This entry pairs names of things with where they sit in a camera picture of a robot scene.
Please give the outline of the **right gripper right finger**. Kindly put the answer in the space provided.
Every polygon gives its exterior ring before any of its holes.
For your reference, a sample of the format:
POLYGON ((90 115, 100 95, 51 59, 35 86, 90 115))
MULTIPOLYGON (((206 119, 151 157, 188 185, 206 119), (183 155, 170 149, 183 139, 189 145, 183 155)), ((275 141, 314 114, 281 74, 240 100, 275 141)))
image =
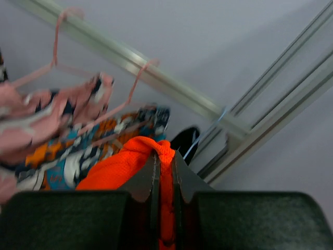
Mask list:
POLYGON ((173 205, 175 212, 175 248, 202 249, 202 231, 198 194, 213 192, 176 151, 172 161, 173 205))

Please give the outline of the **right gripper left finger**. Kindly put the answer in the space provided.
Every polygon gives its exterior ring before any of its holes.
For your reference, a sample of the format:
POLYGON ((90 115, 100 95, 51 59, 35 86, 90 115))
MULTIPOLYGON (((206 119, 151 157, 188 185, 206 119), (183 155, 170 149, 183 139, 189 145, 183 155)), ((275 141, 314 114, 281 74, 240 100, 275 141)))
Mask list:
POLYGON ((122 226, 124 249, 159 249, 160 170, 158 154, 152 151, 142 169, 119 188, 130 195, 122 226))

